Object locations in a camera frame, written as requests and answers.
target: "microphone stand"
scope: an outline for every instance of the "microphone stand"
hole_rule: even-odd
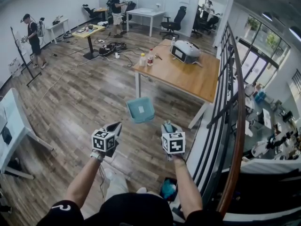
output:
[[[22,52],[21,52],[21,50],[20,50],[20,48],[19,48],[19,46],[18,46],[18,44],[17,44],[16,38],[15,38],[15,35],[14,35],[14,32],[13,32],[13,28],[10,27],[10,29],[11,29],[11,32],[12,32],[12,34],[13,34],[13,37],[14,37],[14,40],[15,40],[15,45],[17,46],[18,52],[19,52],[19,54],[20,54],[20,57],[21,57],[21,59],[23,60],[23,63],[24,63],[26,69],[28,70],[28,72],[29,72],[29,74],[30,74],[30,76],[31,76],[31,78],[32,78],[32,79],[27,83],[27,85],[26,85],[26,86],[28,87],[29,84],[30,84],[31,82],[33,82],[33,80],[34,80],[35,78],[37,78],[40,74],[42,74],[42,72],[39,72],[36,76],[33,76],[33,75],[32,75],[32,72],[31,72],[30,69],[28,68],[28,65],[27,65],[27,63],[25,62],[24,57],[23,57],[23,55],[22,55]]]

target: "bottle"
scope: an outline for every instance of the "bottle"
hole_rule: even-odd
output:
[[[173,37],[173,39],[171,40],[171,43],[170,43],[170,52],[173,50],[173,45],[175,43],[175,37]]]
[[[154,55],[152,54],[152,48],[151,48],[147,58],[147,65],[152,66],[153,63],[154,63]]]
[[[146,66],[146,64],[147,64],[147,63],[146,63],[146,57],[145,57],[145,54],[142,53],[142,54],[141,54],[141,57],[140,57],[140,60],[139,60],[139,65],[144,67],[144,66]]]

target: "wooden floor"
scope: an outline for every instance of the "wooden floor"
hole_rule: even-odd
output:
[[[135,53],[153,48],[162,41],[158,30],[153,37],[148,36],[149,27],[136,25],[122,39],[106,39],[109,30],[98,32],[92,41],[106,39],[106,42],[126,42]],[[215,55],[210,36],[190,38],[190,41],[207,53]],[[49,61],[42,75],[30,84],[27,71],[16,79],[11,79],[0,91],[1,95],[15,87],[24,104],[35,132],[54,147],[48,152],[45,148],[24,139],[16,155],[21,160],[24,171],[35,176],[34,180],[19,179],[0,175],[0,184],[13,207],[13,213],[7,217],[11,225],[35,225],[55,202],[63,199],[69,183],[80,172],[89,159],[91,152],[91,133],[102,125],[121,121],[123,129],[113,158],[106,158],[103,166],[112,168],[124,175],[130,191],[141,186],[148,190],[159,191],[165,177],[175,177],[172,163],[166,161],[161,147],[160,125],[171,120],[186,132],[187,147],[190,149],[196,129],[187,128],[189,122],[201,107],[201,103],[183,92],[160,82],[142,78],[142,96],[151,98],[156,111],[153,121],[144,124],[132,123],[127,111],[126,101],[135,98],[135,74],[127,65],[139,60],[139,55],[128,51],[122,53],[119,60],[109,62],[106,58],[97,58],[84,65],[87,60],[82,56],[88,52],[87,40],[78,40],[75,44],[59,42],[45,48],[44,54]],[[58,83],[49,90],[37,109],[30,113],[52,86],[67,71]],[[93,188],[86,200],[82,213],[89,217],[96,213],[103,197],[99,185],[100,175],[96,176]]]

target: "cap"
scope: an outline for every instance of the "cap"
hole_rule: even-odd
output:
[[[27,13],[27,14],[24,15],[23,20],[25,20],[25,19],[27,19],[29,17],[30,17],[30,15]]]

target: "window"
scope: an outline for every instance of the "window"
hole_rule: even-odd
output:
[[[271,57],[280,42],[280,37],[265,25],[261,25],[253,46]]]
[[[273,77],[290,47],[266,25],[252,16],[245,24],[244,35],[237,43],[246,82],[257,81],[263,87]]]

